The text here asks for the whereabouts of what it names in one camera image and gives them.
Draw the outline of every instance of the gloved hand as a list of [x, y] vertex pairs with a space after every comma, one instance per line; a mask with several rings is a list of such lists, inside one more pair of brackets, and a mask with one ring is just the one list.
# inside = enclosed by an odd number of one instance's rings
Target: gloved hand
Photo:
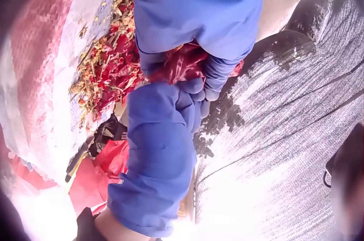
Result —
[[[242, 55], [242, 58], [251, 51], [251, 48]], [[164, 53], [145, 54], [139, 51], [139, 54], [142, 71], [146, 76], [150, 76], [158, 70], [165, 60]], [[222, 87], [239, 62], [240, 59], [225, 60], [209, 55], [203, 65], [203, 73], [206, 76], [205, 84], [202, 78], [177, 83], [178, 87], [189, 93], [194, 101], [202, 102], [201, 118], [208, 116], [210, 102], [218, 99]]]

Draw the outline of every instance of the blue glove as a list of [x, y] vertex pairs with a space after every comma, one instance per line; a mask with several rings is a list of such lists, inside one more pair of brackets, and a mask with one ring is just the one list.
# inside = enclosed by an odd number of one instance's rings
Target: blue glove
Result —
[[[192, 90], [193, 98], [216, 100], [255, 43], [261, 7], [262, 0], [134, 0], [142, 70], [150, 75], [165, 51], [196, 39], [211, 56], [204, 66], [205, 91]], [[196, 85], [202, 88], [202, 81]]]
[[154, 83], [128, 97], [127, 174], [108, 186], [108, 207], [125, 227], [150, 237], [167, 237], [187, 194], [196, 152], [193, 132], [200, 105], [178, 86]]

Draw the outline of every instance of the dried leaves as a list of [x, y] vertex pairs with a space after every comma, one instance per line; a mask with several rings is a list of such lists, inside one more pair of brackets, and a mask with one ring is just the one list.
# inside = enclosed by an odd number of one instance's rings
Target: dried leaves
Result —
[[[134, 39], [133, 11], [133, 0], [113, 0], [115, 18], [109, 33], [81, 54], [78, 81], [69, 89], [83, 110], [80, 127], [87, 114], [97, 120], [112, 102], [125, 102], [126, 95], [144, 80]], [[86, 29], [80, 32], [81, 38]]]

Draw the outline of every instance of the blue sleeve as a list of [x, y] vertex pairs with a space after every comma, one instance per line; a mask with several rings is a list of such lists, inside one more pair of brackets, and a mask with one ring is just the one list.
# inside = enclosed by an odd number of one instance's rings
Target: blue sleeve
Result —
[[197, 161], [192, 133], [176, 110], [177, 86], [150, 84], [128, 98], [128, 172], [109, 185], [107, 204], [125, 227], [167, 237]]
[[262, 0], [134, 0], [139, 49], [171, 50], [196, 38], [209, 54], [239, 62], [256, 39]]

